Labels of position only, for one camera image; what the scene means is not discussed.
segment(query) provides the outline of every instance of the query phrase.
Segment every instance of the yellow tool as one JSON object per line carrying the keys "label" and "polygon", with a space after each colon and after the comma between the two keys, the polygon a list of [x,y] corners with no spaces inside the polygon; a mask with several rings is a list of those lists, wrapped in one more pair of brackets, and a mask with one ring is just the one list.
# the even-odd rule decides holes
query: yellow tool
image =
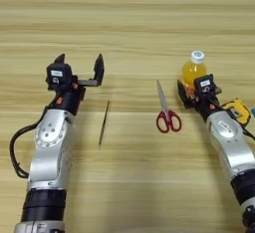
{"label": "yellow tool", "polygon": [[251,119],[249,110],[244,106],[244,103],[235,99],[232,102],[226,103],[222,106],[225,110],[231,111],[236,120],[243,126],[247,125]]}

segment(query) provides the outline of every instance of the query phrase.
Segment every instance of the white label sticker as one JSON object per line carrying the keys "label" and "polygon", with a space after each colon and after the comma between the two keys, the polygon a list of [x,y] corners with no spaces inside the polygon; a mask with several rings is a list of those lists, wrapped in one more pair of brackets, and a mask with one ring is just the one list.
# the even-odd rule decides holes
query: white label sticker
{"label": "white label sticker", "polygon": [[51,74],[52,74],[53,77],[63,77],[62,71],[52,70]]}
{"label": "white label sticker", "polygon": [[211,83],[210,83],[210,80],[205,80],[205,81],[203,81],[203,82],[200,83],[200,85],[201,85],[202,87],[209,86],[210,84],[211,84]]}
{"label": "white label sticker", "polygon": [[223,120],[220,120],[219,123],[218,123],[220,126],[222,126],[224,129],[229,129],[230,126],[224,122]]}

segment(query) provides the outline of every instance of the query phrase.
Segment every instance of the scissor blade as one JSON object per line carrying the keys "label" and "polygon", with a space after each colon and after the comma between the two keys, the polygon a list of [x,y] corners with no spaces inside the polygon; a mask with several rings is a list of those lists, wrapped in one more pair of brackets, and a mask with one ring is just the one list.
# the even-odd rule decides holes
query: scissor blade
{"label": "scissor blade", "polygon": [[157,84],[157,91],[158,91],[158,96],[159,96],[159,100],[160,100],[162,109],[166,112],[166,115],[168,116],[168,113],[167,113],[168,112],[168,105],[167,105],[167,101],[165,99],[165,96],[163,94],[162,87],[161,87],[158,80],[156,81],[156,84]]}

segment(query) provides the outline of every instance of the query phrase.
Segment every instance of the silver robot arm segment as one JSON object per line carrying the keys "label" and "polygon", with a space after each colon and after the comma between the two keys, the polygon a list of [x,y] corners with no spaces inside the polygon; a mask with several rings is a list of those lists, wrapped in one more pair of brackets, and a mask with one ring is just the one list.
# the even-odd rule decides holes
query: silver robot arm segment
{"label": "silver robot arm segment", "polygon": [[[102,55],[98,56],[94,71],[93,79],[79,80],[65,63],[65,55],[59,56],[47,68],[48,90],[56,92],[55,98],[36,123],[21,128],[11,139],[14,169],[19,177],[28,178],[21,222],[15,233],[65,233],[63,219],[75,144],[75,116],[85,87],[102,84],[105,72]],[[14,142],[32,129],[36,149],[28,173],[16,159]]]}

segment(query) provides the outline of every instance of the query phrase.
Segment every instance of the black cable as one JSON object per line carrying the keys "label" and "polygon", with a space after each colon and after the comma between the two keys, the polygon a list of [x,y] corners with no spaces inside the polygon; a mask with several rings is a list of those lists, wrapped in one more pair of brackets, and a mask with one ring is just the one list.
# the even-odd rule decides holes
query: black cable
{"label": "black cable", "polygon": [[22,127],[21,129],[19,129],[12,137],[11,141],[10,141],[10,146],[9,146],[9,149],[10,149],[10,156],[11,156],[11,160],[12,160],[12,164],[13,164],[13,167],[14,167],[14,170],[16,172],[16,174],[21,177],[21,178],[28,178],[29,176],[29,173],[27,171],[25,171],[24,169],[22,169],[20,167],[20,163],[17,161],[16,159],[16,156],[15,156],[15,141],[16,139],[21,136],[22,134],[28,132],[28,131],[31,131],[33,129],[35,129],[38,124],[41,122],[41,120],[43,119],[46,111],[57,101],[57,99],[60,97],[60,93],[57,93],[56,96],[54,97],[54,99],[44,108],[44,111],[41,115],[41,117],[33,124],[30,124],[30,125],[27,125],[27,126],[24,126]]}
{"label": "black cable", "polygon": [[[236,117],[235,117],[235,115],[233,114],[233,112],[224,109],[221,105],[218,105],[218,104],[215,103],[213,100],[209,100],[209,101],[210,101],[214,106],[216,106],[218,109],[221,109],[221,110],[223,110],[223,111],[226,111],[226,112],[229,114],[229,116],[230,116],[231,118],[233,118],[234,120],[236,120],[236,121],[238,122],[238,120],[236,119]],[[245,134],[246,136],[249,136],[249,137],[251,137],[253,140],[255,140],[255,135],[252,134],[249,130],[247,130],[243,124],[240,124],[240,125],[241,125],[241,127],[243,128],[243,134]]]}

